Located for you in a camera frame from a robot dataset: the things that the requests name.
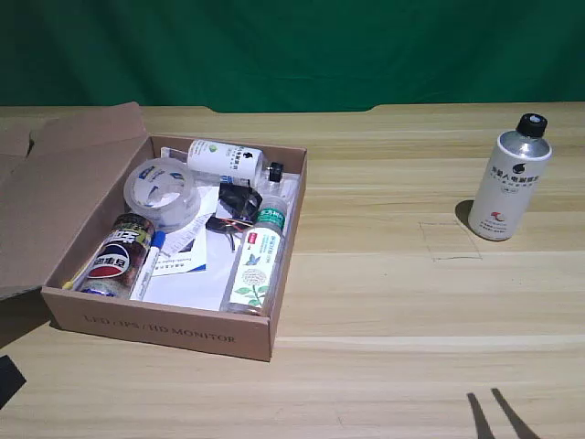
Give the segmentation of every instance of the tape roll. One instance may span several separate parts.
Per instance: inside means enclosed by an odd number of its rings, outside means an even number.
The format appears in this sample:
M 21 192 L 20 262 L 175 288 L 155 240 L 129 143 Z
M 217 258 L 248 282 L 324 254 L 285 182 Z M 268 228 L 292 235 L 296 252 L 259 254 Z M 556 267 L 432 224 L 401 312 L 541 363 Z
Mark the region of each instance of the tape roll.
M 199 210 L 193 173 L 174 158 L 156 158 L 136 167 L 124 184 L 124 199 L 133 212 L 167 233 L 185 227 Z

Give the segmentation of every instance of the wood grain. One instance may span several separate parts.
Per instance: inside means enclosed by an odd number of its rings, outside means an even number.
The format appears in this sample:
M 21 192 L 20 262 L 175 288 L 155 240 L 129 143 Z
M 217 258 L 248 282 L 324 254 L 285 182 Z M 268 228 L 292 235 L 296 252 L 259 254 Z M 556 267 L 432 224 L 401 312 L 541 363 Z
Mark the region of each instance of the wood grain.
M 0 128 L 78 110 L 0 108 Z M 455 207 L 529 111 L 549 119 L 555 155 L 517 235 L 483 241 Z M 152 133 L 309 148 L 273 360 L 44 325 L 0 351 L 28 380 L 1 437 L 472 439 L 472 392 L 494 436 L 516 438 L 492 388 L 540 438 L 583 437 L 582 102 L 144 119 Z

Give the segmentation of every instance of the open cardboard box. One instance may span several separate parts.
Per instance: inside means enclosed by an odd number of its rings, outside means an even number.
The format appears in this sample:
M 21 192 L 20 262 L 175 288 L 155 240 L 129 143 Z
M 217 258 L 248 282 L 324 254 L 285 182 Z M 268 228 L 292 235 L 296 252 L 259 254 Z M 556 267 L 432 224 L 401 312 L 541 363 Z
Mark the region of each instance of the open cardboard box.
M 130 172 L 163 146 L 186 151 L 193 138 L 149 135 L 133 102 L 52 121 L 34 139 L 29 148 L 22 128 L 0 134 L 0 298 L 40 286 L 54 323 L 68 331 L 270 360 L 304 194 L 305 149 L 239 144 L 301 175 L 274 305 L 260 317 L 60 289 L 124 212 Z

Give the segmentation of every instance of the black cap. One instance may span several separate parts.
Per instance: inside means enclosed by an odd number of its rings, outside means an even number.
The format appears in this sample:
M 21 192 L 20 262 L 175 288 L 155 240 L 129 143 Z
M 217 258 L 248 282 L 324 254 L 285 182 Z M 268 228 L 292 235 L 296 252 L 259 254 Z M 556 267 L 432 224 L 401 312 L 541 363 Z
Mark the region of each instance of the black cap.
M 282 180 L 282 172 L 284 171 L 284 165 L 282 163 L 272 162 L 269 167 L 270 173 L 268 179 L 276 183 L 280 183 Z
M 516 131 L 526 137 L 542 137 L 547 129 L 547 123 L 547 119 L 540 114 L 527 112 L 518 122 Z

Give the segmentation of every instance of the green wall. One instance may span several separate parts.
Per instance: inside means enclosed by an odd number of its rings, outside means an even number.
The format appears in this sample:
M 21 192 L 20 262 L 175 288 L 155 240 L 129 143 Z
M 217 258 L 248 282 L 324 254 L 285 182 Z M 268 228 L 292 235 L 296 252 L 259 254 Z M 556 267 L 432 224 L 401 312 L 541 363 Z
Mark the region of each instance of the green wall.
M 585 1 L 0 3 L 0 105 L 585 101 Z

